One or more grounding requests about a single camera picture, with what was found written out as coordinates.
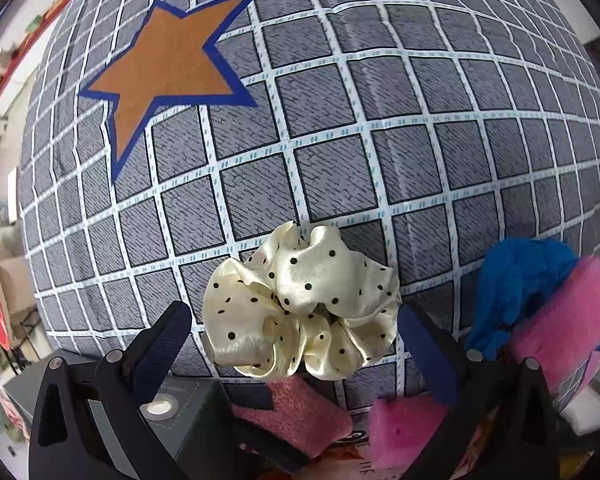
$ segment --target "star with blue border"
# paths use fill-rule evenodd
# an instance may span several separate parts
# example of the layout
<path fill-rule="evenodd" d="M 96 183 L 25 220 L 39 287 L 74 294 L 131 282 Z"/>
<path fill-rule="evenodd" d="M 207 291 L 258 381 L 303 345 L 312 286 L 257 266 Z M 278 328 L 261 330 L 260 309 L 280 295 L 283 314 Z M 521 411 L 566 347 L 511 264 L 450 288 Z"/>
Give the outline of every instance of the star with blue border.
<path fill-rule="evenodd" d="M 257 106 L 215 46 L 252 1 L 212 0 L 183 11 L 155 0 L 129 47 L 80 90 L 112 103 L 112 183 L 158 107 Z"/>

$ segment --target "blue gripper pad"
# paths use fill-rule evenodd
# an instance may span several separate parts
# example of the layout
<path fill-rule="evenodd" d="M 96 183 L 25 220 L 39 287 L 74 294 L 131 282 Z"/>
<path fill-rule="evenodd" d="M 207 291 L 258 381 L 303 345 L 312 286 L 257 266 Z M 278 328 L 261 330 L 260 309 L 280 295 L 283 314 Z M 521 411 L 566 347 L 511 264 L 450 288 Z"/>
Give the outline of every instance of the blue gripper pad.
<path fill-rule="evenodd" d="M 142 330 L 126 349 L 123 373 L 136 407 L 154 400 L 191 332 L 191 319 L 189 305 L 172 301 L 154 325 Z"/>
<path fill-rule="evenodd" d="M 458 374 L 451 360 L 439 346 L 438 338 L 432 333 L 439 329 L 432 321 L 430 323 L 431 326 L 425 326 L 408 305 L 401 306 L 398 311 L 398 332 L 404 341 L 405 349 L 411 352 L 424 377 L 427 388 L 431 390 L 437 402 L 453 406 L 458 402 Z"/>

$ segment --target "cream satin scrunchie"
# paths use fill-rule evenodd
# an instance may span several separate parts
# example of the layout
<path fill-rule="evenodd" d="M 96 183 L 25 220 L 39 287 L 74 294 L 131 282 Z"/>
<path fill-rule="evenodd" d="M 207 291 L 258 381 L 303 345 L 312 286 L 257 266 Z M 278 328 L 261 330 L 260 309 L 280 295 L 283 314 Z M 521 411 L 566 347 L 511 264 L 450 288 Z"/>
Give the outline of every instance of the cream satin scrunchie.
<path fill-rule="evenodd" d="M 246 263 L 229 258 L 203 298 L 203 343 L 218 365 L 262 380 L 289 377 L 304 358 L 323 380 L 375 364 L 397 334 L 394 269 L 350 251 L 335 227 L 307 244 L 298 227 L 277 227 Z"/>

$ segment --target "checkered tablecloth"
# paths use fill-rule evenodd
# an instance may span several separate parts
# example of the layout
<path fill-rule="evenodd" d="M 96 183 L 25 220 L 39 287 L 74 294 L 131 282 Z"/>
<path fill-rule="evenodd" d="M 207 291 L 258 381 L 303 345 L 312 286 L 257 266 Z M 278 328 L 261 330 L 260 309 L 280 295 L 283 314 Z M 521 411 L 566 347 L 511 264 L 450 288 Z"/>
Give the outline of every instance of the checkered tablecloth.
<path fill-rule="evenodd" d="M 600 80 L 552 0 L 256 0 L 217 45 L 258 107 L 161 109 L 111 186 L 109 104 L 76 91 L 152 1 L 73 0 L 38 70 L 20 206 L 58 346 L 124 348 L 181 298 L 195 321 L 173 372 L 234 392 L 249 380 L 206 357 L 202 293 L 289 219 L 397 267 L 403 297 L 457 338 L 497 240 L 600 256 Z M 422 388 L 400 339 L 312 384 L 360 424 L 378 395 Z"/>

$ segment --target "pink sponge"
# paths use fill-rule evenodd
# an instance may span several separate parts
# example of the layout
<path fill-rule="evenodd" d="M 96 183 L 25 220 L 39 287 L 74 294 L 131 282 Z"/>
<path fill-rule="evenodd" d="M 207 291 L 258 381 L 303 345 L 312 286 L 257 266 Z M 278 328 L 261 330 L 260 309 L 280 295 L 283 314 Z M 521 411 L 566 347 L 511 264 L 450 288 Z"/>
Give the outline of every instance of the pink sponge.
<path fill-rule="evenodd" d="M 286 440 L 310 458 L 351 434 L 349 413 L 329 402 L 297 375 L 267 383 L 273 410 L 233 405 L 234 415 Z"/>
<path fill-rule="evenodd" d="M 375 468 L 408 467 L 446 417 L 447 408 L 430 395 L 387 402 L 376 399 L 369 412 L 369 445 Z"/>
<path fill-rule="evenodd" d="M 518 361 L 535 357 L 549 391 L 573 373 L 600 343 L 600 260 L 583 258 L 510 346 Z"/>

